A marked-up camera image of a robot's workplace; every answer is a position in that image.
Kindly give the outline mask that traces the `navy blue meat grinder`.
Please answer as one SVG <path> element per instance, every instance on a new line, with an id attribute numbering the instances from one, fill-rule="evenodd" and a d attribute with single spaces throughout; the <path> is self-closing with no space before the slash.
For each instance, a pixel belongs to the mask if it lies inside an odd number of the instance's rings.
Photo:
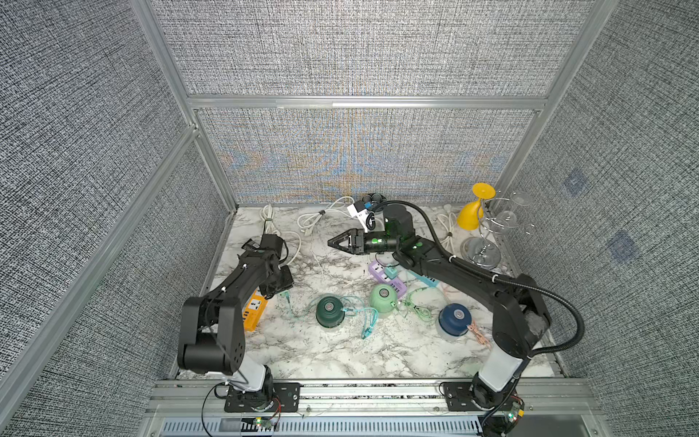
<path id="1" fill-rule="evenodd" d="M 456 340 L 470 330 L 472 323 L 471 312 L 464 305 L 450 303 L 439 312 L 436 330 L 445 340 Z"/>

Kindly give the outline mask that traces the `clear wine glass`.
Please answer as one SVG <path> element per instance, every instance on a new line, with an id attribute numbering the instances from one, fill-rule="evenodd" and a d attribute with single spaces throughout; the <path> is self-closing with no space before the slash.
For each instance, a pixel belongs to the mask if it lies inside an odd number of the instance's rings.
<path id="1" fill-rule="evenodd" d="M 520 226 L 517 215 L 509 209 L 503 210 L 497 214 L 493 222 L 502 229 L 517 229 Z"/>

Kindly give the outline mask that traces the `yellow plastic goblet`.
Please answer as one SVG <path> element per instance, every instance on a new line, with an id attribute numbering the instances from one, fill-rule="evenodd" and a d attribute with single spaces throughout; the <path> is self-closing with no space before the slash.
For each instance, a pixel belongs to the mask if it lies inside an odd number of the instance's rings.
<path id="1" fill-rule="evenodd" d="M 490 184 L 479 182 L 473 185 L 473 195 L 476 200 L 465 205 L 457 216 L 457 225 L 465 231 L 475 231 L 484 215 L 482 202 L 491 200 L 497 191 Z"/>

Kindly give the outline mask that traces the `black grinder blade lid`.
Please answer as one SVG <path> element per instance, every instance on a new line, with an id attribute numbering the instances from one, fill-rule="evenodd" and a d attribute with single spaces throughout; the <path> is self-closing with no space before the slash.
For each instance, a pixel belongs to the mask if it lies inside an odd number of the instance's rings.
<path id="1" fill-rule="evenodd" d="M 362 197 L 362 203 L 364 205 L 369 204 L 370 206 L 381 204 L 385 200 L 386 198 L 380 193 L 369 193 Z"/>

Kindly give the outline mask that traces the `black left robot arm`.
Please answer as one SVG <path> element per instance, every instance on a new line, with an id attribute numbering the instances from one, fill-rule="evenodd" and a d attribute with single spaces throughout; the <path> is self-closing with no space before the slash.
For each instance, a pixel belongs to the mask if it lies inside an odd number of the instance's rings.
<path id="1" fill-rule="evenodd" d="M 271 396 L 271 371 L 246 356 L 243 311 L 255 291 L 269 300 L 293 286 L 291 270 L 284 264 L 287 253 L 280 236 L 249 240 L 233 273 L 207 294 L 185 301 L 177 353 L 180 369 L 221 373 L 242 393 Z"/>

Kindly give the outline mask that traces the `light green meat grinder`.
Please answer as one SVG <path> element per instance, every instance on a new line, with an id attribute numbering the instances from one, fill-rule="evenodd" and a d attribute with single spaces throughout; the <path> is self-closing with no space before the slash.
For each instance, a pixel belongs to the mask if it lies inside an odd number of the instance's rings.
<path id="1" fill-rule="evenodd" d="M 390 284 L 377 284 L 371 290 L 369 306 L 375 309 L 379 318 L 389 317 L 398 306 L 397 291 Z"/>

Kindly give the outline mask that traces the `teal power strip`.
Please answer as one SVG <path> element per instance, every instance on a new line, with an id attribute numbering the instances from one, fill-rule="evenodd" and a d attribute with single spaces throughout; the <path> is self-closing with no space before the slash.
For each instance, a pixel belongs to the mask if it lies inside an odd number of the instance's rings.
<path id="1" fill-rule="evenodd" d="M 430 277 L 425 277 L 423 275 L 420 275 L 418 273 L 415 273 L 413 271 L 410 271 L 411 276 L 413 276 L 415 279 L 419 280 L 421 283 L 423 283 L 425 286 L 428 288 L 437 288 L 440 284 L 438 280 L 435 280 Z"/>

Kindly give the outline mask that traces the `teal usb adapter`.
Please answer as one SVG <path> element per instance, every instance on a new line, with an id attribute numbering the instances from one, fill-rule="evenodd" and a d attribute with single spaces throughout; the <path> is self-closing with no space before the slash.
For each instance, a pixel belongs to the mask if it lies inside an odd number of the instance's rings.
<path id="1" fill-rule="evenodd" d="M 396 266 L 386 266 L 384 268 L 384 274 L 389 280 L 395 280 L 399 275 L 399 271 Z"/>

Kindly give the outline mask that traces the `orange power strip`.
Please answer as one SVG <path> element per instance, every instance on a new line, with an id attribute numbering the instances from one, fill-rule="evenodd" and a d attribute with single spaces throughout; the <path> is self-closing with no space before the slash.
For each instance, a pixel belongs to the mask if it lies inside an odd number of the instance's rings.
<path id="1" fill-rule="evenodd" d="M 247 332 L 253 332 L 258 327 L 258 323 L 268 305 L 268 300 L 259 292 L 255 291 L 242 311 L 243 327 Z"/>

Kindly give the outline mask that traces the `small black packet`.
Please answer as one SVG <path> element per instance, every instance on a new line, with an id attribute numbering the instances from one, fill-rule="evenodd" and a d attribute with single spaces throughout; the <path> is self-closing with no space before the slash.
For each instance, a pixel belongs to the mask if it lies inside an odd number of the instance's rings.
<path id="1" fill-rule="evenodd" d="M 258 242 L 256 242 L 253 239 L 249 239 L 241 246 L 241 248 L 244 251 L 259 252 L 260 251 L 260 244 L 258 244 Z"/>

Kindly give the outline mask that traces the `purple power strip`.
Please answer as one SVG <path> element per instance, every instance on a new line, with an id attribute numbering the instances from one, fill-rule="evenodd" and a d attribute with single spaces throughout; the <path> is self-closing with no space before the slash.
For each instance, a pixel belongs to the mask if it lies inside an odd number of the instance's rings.
<path id="1" fill-rule="evenodd" d="M 380 262 L 378 262 L 378 260 L 372 261 L 368 266 L 368 273 L 378 283 L 387 284 L 387 285 L 390 285 L 391 287 L 393 287 L 393 289 L 396 291 L 397 299 L 401 300 L 405 296 L 405 294 L 407 293 L 407 286 L 400 279 L 399 275 L 395 280 L 389 280 L 386 277 L 386 275 L 384 274 L 385 267 L 386 266 L 380 264 Z"/>

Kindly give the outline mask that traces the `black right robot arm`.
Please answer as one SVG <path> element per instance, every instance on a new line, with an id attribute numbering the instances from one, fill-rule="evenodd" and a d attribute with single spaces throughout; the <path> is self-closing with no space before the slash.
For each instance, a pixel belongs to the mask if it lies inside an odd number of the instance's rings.
<path id="1" fill-rule="evenodd" d="M 404 269 L 450 285 L 491 312 L 495 344 L 471 382 L 471 399 L 480 410 L 494 413 L 504 406 L 533 357 L 569 350 L 584 338 L 582 314 L 566 298 L 538 287 L 524 274 L 512 278 L 459 258 L 442 246 L 433 226 L 428 228 L 429 237 L 419 236 L 413 216 L 427 214 L 411 202 L 385 200 L 377 207 L 383 215 L 381 231 L 348 229 L 329 239 L 329 247 L 351 255 L 389 252 Z M 546 299 L 571 313 L 575 332 L 561 344 L 539 347 L 552 325 Z"/>

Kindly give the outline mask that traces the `dark green meat grinder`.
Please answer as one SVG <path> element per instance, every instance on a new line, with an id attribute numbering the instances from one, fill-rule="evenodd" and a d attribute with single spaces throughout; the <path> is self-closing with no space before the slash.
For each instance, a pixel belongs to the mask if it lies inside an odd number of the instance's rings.
<path id="1" fill-rule="evenodd" d="M 343 303 L 334 296 L 323 297 L 316 306 L 315 315 L 316 321 L 321 327 L 326 329 L 337 328 L 345 319 Z"/>

